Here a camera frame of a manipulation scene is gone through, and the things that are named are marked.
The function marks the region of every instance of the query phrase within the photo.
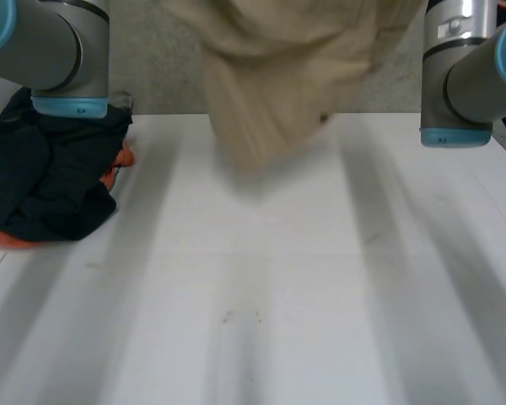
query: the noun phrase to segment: orange fabric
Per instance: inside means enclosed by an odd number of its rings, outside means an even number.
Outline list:
[[[100,178],[100,181],[105,184],[108,189],[110,189],[115,180],[116,168],[133,166],[134,163],[135,155],[125,144],[122,144],[122,150],[118,156],[116,156],[112,166]],[[1,249],[29,249],[38,245],[40,245],[40,243],[25,242],[24,240],[19,240],[0,231]]]

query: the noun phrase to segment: gray robot arm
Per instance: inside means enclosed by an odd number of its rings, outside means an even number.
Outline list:
[[[496,0],[429,0],[425,16],[422,143],[483,145],[506,116],[506,25]]]
[[[109,0],[0,0],[0,78],[32,89],[41,114],[103,118]]]

